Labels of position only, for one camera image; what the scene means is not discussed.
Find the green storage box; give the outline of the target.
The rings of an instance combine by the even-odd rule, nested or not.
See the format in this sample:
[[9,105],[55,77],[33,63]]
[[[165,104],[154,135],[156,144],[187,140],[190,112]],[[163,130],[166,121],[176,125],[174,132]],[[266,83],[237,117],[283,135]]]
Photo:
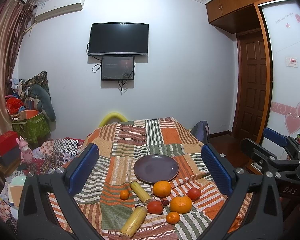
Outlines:
[[12,122],[12,127],[19,136],[25,138],[31,144],[37,144],[50,133],[50,127],[43,113],[39,113],[30,119],[17,120]]

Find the wooden overhead cabinet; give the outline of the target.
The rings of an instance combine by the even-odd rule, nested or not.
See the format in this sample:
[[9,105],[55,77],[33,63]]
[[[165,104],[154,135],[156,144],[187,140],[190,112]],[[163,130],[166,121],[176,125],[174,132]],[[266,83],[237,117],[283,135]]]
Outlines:
[[212,0],[206,4],[208,22],[231,34],[259,29],[255,3],[260,1],[263,0]]

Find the pink rabbit toy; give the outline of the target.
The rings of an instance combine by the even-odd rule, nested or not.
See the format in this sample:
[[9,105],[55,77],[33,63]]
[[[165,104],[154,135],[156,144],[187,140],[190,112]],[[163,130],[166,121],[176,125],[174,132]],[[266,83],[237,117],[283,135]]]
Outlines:
[[33,159],[33,153],[29,147],[29,143],[23,137],[16,138],[15,140],[20,149],[21,162],[26,166],[30,166]]

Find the striped patchwork orange bedspread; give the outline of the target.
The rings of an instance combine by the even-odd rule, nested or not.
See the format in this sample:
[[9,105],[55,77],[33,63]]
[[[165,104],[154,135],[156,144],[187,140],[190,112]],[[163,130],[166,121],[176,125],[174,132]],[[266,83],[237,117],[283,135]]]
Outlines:
[[168,200],[184,196],[192,188],[201,195],[177,224],[168,224],[165,215],[147,215],[134,239],[197,239],[226,200],[202,161],[202,143],[172,117],[105,125],[95,129],[84,142],[55,140],[40,171],[51,173],[68,164],[90,143],[98,146],[100,157],[75,201],[105,239],[120,239],[121,228],[141,204],[134,192],[127,200],[119,194],[136,179],[135,162],[147,155],[166,155],[179,165]]

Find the purple round plate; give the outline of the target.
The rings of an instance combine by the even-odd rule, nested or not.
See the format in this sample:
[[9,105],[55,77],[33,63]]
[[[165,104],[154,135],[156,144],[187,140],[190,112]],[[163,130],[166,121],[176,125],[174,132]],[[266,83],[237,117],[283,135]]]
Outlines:
[[147,184],[155,184],[162,180],[171,181],[179,173],[176,160],[160,154],[151,154],[138,159],[133,169],[136,178]]

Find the small tangerine front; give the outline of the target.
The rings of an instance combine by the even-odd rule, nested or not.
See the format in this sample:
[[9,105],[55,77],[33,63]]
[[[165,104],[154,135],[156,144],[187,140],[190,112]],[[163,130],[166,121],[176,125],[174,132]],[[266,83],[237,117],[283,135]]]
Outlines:
[[173,211],[173,212],[170,212],[167,216],[166,216],[166,222],[168,224],[177,224],[180,220],[180,215],[179,213]]

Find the small tangerine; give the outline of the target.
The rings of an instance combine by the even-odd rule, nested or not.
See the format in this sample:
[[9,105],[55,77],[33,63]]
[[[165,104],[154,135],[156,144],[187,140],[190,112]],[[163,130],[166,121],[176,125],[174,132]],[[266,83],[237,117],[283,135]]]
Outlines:
[[127,200],[129,198],[129,191],[128,190],[122,190],[120,192],[120,199],[121,200]]
[[180,220],[180,215],[179,213],[173,211],[173,212],[170,212],[167,216],[166,216],[166,222],[168,224],[177,224]]

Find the red gift box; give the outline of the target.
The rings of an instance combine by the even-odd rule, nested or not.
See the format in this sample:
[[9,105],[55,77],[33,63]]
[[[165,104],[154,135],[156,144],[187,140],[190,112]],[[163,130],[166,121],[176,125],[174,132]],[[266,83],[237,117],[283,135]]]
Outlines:
[[19,159],[20,150],[16,142],[18,133],[8,131],[0,136],[0,164],[9,166],[11,163]]

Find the yellow corn cob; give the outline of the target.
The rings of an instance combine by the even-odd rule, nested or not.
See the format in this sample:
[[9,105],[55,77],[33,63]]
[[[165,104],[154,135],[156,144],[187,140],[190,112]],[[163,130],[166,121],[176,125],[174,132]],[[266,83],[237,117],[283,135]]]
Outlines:
[[143,205],[148,205],[153,199],[151,196],[141,187],[137,181],[131,181],[130,187]]
[[146,216],[147,208],[144,206],[137,206],[120,230],[120,236],[131,239],[143,224]]

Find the mint green bowl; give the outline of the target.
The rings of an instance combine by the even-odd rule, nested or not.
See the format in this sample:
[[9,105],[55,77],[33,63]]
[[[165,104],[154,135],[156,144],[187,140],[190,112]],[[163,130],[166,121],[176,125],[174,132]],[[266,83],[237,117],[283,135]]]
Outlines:
[[11,186],[23,186],[26,178],[27,178],[27,176],[16,176],[11,180],[10,185]]

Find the white wardrobe sliding door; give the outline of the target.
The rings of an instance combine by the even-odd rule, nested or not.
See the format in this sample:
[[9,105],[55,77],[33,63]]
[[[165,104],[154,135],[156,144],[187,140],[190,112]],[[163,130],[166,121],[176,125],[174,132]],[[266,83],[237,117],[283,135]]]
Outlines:
[[260,6],[271,49],[272,96],[267,127],[300,136],[300,7],[293,0]]

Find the large orange with sticker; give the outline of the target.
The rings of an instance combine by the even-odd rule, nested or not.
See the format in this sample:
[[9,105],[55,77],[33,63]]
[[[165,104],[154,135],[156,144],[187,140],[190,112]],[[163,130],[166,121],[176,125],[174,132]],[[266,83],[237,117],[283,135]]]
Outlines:
[[189,213],[192,209],[192,200],[188,196],[176,196],[170,201],[170,211],[179,214]]

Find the small black wall monitor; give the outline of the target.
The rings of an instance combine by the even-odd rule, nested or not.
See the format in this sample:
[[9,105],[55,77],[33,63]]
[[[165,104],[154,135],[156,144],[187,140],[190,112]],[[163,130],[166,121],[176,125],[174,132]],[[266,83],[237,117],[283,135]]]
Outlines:
[[133,56],[102,57],[102,81],[134,80],[135,59]]

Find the dark red jujube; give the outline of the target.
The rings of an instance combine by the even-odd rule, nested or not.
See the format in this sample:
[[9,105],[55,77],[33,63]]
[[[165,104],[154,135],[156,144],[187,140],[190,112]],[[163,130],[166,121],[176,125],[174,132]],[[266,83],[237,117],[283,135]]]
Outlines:
[[166,200],[166,199],[161,200],[161,202],[162,202],[163,206],[168,206],[169,203],[170,203],[170,202],[169,202],[168,200]]

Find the red tomato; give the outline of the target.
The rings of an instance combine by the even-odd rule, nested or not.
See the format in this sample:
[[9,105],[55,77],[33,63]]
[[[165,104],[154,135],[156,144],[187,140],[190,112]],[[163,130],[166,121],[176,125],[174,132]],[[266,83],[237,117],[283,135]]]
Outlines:
[[148,213],[160,215],[163,213],[164,205],[161,201],[153,200],[147,204]]
[[200,196],[201,196],[201,191],[195,187],[191,188],[188,193],[187,196],[194,202],[197,201]]

